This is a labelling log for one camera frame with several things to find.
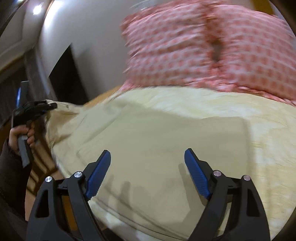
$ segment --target black tool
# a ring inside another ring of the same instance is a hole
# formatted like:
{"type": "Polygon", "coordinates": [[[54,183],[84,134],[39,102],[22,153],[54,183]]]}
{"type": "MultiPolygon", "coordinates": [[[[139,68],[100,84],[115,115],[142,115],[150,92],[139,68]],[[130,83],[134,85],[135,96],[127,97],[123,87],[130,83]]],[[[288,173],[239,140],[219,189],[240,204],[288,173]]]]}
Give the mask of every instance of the black tool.
{"type": "MultiPolygon", "coordinates": [[[[57,108],[56,103],[48,104],[46,100],[43,101],[31,101],[26,102],[26,95],[28,93],[28,81],[21,82],[21,88],[18,91],[17,96],[17,108],[12,112],[11,128],[26,125],[30,127],[34,120],[37,120],[41,116],[47,113],[49,110],[57,108]]],[[[20,155],[22,157],[22,166],[25,168],[33,160],[33,153],[27,143],[28,137],[22,135],[18,137],[18,146],[20,155]]]]}
{"type": "MultiPolygon", "coordinates": [[[[264,208],[249,176],[235,179],[213,171],[191,149],[186,150],[184,157],[198,192],[208,200],[189,241],[270,241],[264,208]],[[224,234],[215,237],[224,217],[227,195],[233,195],[229,219],[224,234]]],[[[96,195],[110,163],[110,152],[105,150],[83,172],[59,181],[47,177],[31,211],[26,241],[107,240],[87,202],[96,195]],[[71,232],[66,221],[63,195],[69,196],[79,235],[71,232]]]]}
{"type": "Polygon", "coordinates": [[[236,179],[213,171],[192,149],[185,151],[184,158],[195,187],[208,200],[189,241],[270,241],[264,207],[248,175],[236,179]],[[228,195],[232,195],[228,222],[224,234],[216,237],[228,195]]]}
{"type": "Polygon", "coordinates": [[[111,154],[105,150],[83,172],[76,172],[58,181],[47,177],[38,191],[30,214],[26,241],[106,240],[87,202],[97,194],[110,164],[111,154]],[[62,196],[69,196],[79,234],[70,231],[62,196]]]}

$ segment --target pink patterned pillow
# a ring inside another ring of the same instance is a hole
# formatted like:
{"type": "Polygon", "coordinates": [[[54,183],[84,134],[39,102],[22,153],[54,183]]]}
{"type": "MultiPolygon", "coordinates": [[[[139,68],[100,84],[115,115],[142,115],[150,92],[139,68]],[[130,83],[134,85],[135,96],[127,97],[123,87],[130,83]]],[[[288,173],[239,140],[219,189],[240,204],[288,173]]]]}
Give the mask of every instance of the pink patterned pillow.
{"type": "Polygon", "coordinates": [[[208,37],[223,45],[221,86],[296,105],[296,53],[286,23],[242,6],[215,6],[211,13],[208,37]]]}
{"type": "Polygon", "coordinates": [[[172,1],[124,19],[121,28],[130,58],[121,90],[188,85],[215,78],[211,73],[212,47],[206,39],[205,2],[172,1]]]}

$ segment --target blue gripper pad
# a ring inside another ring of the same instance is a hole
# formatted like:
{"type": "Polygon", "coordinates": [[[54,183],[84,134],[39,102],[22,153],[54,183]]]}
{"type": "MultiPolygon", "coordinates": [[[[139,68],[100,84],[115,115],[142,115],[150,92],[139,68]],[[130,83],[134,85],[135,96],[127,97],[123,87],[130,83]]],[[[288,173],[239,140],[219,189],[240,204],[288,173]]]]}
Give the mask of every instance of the blue gripper pad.
{"type": "Polygon", "coordinates": [[[211,193],[208,189],[207,178],[189,149],[185,151],[184,159],[198,193],[204,196],[205,198],[209,198],[211,193]]]}
{"type": "Polygon", "coordinates": [[[89,200],[98,193],[110,164],[111,154],[109,151],[106,151],[105,155],[102,157],[99,164],[96,166],[88,179],[85,196],[87,196],[89,200]]]}

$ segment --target bedding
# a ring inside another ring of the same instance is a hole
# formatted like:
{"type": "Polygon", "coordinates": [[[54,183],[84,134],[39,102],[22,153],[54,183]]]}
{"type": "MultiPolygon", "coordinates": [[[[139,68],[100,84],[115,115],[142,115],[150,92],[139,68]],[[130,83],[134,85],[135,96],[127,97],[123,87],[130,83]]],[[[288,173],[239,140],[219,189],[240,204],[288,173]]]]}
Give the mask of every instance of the bedding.
{"type": "Polygon", "coordinates": [[[67,153],[62,163],[69,173],[109,150],[112,165],[93,201],[132,220],[139,230],[158,232],[159,238],[187,239],[204,210],[206,201],[199,198],[185,172],[188,147],[227,176],[240,178],[251,172],[247,126],[242,118],[197,120],[114,100],[82,111],[69,126],[60,111],[53,113],[59,121],[50,123],[59,133],[52,134],[63,138],[64,130],[75,130],[56,143],[67,153]]]}
{"type": "Polygon", "coordinates": [[[295,36],[283,20],[243,6],[212,7],[210,38],[222,43],[220,80],[228,91],[244,90],[296,103],[295,36]]]}
{"type": "Polygon", "coordinates": [[[191,86],[296,106],[296,38],[287,22],[227,4],[172,1],[128,16],[122,29],[131,50],[121,91],[191,86]]]}
{"type": "Polygon", "coordinates": [[[121,29],[130,50],[121,89],[214,79],[205,17],[221,3],[227,1],[177,0],[127,16],[121,29]]]}

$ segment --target white wall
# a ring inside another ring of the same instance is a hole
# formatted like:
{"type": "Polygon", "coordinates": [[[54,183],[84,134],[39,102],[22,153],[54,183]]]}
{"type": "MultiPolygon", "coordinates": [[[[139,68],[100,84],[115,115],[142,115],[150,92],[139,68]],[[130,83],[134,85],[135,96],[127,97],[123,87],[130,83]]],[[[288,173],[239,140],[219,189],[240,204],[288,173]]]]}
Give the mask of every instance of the white wall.
{"type": "Polygon", "coordinates": [[[140,0],[55,0],[37,44],[46,77],[72,44],[89,98],[125,80],[128,58],[120,23],[140,0]]]}
{"type": "Polygon", "coordinates": [[[21,57],[36,43],[50,0],[29,0],[16,11],[0,36],[0,70],[21,57]],[[35,6],[43,2],[41,12],[33,15],[35,6]]]}

